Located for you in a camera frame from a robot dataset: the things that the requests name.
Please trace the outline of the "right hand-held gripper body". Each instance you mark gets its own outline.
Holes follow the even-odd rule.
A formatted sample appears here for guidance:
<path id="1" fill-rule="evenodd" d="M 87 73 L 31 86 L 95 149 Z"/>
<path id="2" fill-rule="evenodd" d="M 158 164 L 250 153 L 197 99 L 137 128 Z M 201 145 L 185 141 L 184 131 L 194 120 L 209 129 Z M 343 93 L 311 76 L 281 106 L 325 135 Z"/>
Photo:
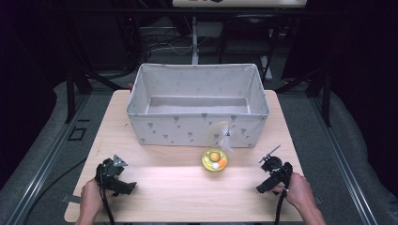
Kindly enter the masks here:
<path id="1" fill-rule="evenodd" d="M 278 145 L 259 160 L 261 169 L 269 173 L 269 178 L 256 187 L 259 193 L 271 191 L 280 183 L 283 183 L 286 188 L 289 187 L 293 167 L 289 162 L 282 162 L 279 157 L 273 156 L 273 153 L 279 148 L 280 146 Z"/>

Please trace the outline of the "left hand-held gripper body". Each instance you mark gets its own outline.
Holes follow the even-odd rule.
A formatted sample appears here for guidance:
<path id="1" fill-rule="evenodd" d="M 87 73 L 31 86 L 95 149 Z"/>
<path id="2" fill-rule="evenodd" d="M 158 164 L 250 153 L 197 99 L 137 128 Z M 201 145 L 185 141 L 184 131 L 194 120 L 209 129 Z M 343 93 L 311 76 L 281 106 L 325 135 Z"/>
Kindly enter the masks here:
<path id="1" fill-rule="evenodd" d="M 137 183 L 126 183 L 118 179 L 128 163 L 118 155 L 104 159 L 96 169 L 95 180 L 100 188 L 111 190 L 115 196 L 119 194 L 130 195 Z"/>

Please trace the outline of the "grey printed fabric storage box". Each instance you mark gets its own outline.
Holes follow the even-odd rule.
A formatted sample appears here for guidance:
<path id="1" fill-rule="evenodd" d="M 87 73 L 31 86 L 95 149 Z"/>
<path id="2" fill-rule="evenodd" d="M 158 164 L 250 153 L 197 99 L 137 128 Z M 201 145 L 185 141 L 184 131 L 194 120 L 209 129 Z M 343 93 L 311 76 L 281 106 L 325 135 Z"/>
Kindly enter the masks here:
<path id="1" fill-rule="evenodd" d="M 142 64 L 127 105 L 141 144 L 253 147 L 269 113 L 254 64 Z"/>

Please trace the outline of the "person's right hand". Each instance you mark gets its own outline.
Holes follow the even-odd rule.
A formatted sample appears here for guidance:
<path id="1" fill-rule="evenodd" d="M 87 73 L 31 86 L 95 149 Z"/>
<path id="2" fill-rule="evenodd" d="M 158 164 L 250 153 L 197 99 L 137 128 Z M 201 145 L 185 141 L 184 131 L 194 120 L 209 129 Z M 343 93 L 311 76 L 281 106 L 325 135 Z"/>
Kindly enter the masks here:
<path id="1" fill-rule="evenodd" d="M 277 186 L 272 189 L 277 193 L 286 192 L 286 199 L 300 212 L 308 211 L 315 207 L 314 196 L 310 183 L 299 173 L 293 172 L 290 177 L 289 187 Z"/>

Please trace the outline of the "person's left hand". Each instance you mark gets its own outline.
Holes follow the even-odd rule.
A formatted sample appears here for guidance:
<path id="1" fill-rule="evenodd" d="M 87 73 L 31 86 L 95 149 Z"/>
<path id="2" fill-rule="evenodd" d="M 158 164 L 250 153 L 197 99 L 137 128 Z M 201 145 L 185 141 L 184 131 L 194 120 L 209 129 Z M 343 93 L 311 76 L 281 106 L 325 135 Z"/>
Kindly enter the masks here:
<path id="1" fill-rule="evenodd" d="M 91 179 L 82 187 L 79 216 L 97 217 L 102 208 L 100 187 L 94 179 Z"/>

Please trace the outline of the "black metal stand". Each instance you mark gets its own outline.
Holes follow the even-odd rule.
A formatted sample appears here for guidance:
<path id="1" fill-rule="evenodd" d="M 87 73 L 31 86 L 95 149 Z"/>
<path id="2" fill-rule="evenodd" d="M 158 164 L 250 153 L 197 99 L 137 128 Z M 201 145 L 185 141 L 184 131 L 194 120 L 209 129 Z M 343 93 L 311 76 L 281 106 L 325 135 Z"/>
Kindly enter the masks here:
<path id="1" fill-rule="evenodd" d="M 130 61 L 117 17 L 112 12 L 115 0 L 49 0 L 49 4 L 68 40 L 67 120 L 70 121 L 76 114 L 75 92 L 91 94 L 91 79 L 119 90 L 120 85 L 100 73 L 122 70 Z"/>
<path id="2" fill-rule="evenodd" d="M 329 73 L 333 62 L 328 60 L 322 67 L 316 68 L 313 71 L 294 79 L 293 81 L 285 84 L 284 86 L 277 88 L 275 92 L 277 94 L 284 93 L 293 87 L 296 87 L 300 83 L 305 81 L 310 81 L 305 93 L 308 98 L 316 98 L 319 93 L 322 93 L 321 102 L 321 118 L 325 124 L 330 127 L 329 120 L 329 106 L 330 106 L 330 96 L 331 96 L 331 75 Z"/>

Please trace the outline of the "black chair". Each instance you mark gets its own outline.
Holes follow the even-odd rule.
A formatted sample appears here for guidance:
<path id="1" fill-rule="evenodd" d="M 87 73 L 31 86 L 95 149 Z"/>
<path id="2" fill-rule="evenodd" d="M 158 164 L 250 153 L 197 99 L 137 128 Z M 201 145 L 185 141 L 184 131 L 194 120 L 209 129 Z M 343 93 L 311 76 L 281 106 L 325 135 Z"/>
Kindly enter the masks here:
<path id="1" fill-rule="evenodd" d="M 262 81 L 271 81 L 274 40 L 282 24 L 283 19 L 276 15 L 241 14 L 228 19 L 222 25 L 219 62 L 228 53 L 256 55 L 263 71 Z"/>

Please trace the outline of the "white table leg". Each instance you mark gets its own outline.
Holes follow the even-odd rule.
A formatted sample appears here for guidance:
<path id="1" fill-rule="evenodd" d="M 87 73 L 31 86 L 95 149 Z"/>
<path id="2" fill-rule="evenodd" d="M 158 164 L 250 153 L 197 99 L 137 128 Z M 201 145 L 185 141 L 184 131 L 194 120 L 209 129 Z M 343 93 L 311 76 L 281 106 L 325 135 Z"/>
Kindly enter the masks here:
<path id="1" fill-rule="evenodd" d="M 198 33 L 197 33 L 197 21 L 196 17 L 192 17 L 192 59 L 191 63 L 193 65 L 199 64 L 199 50 L 198 50 Z"/>

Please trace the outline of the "white background table top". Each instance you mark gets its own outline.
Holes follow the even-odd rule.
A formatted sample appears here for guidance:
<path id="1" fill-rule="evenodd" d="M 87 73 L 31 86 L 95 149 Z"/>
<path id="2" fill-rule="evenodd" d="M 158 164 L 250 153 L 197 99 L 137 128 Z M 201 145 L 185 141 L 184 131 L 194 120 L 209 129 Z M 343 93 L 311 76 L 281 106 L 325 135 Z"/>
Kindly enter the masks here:
<path id="1" fill-rule="evenodd" d="M 308 0 L 172 0 L 181 8 L 305 8 Z"/>

